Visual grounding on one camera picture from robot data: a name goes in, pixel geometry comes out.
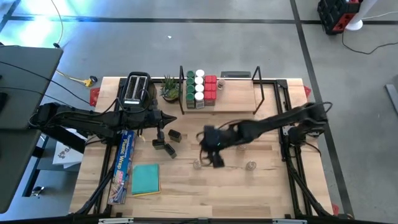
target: wooden tabletop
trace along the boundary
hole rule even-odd
[[[105,110],[115,99],[120,77],[104,77],[96,111]],[[307,102],[301,79],[287,79],[292,106]],[[138,139],[133,156],[133,164],[160,165],[162,192],[155,195],[133,197],[127,195],[124,205],[114,205],[112,213],[122,212],[124,217],[163,217],[163,218],[283,218],[294,215],[290,196],[287,169],[281,161],[277,131],[263,134],[248,144],[244,151],[235,147],[221,152],[226,167],[213,169],[193,168],[193,161],[199,158],[200,146],[195,138],[203,130],[203,125],[221,125],[232,119],[264,119],[277,114],[274,89],[264,85],[265,101],[259,111],[252,113],[188,113],[181,114],[177,104],[168,104],[159,98],[159,109],[177,117],[168,124],[164,133],[166,141],[177,153],[175,159],[164,150],[155,150],[152,139],[156,129],[145,129],[146,142]],[[256,104],[261,100],[259,85],[254,85]],[[167,136],[170,129],[182,133],[180,143]],[[308,142],[315,144],[314,139]],[[91,144],[85,149],[70,211],[77,211],[91,196],[100,179],[105,146]],[[332,213],[328,187],[323,173],[320,155],[308,146],[302,147],[302,160],[308,188],[324,209]],[[245,169],[248,161],[257,163],[253,171]],[[105,189],[101,210],[108,199]],[[302,193],[297,192],[300,208],[305,212]]]

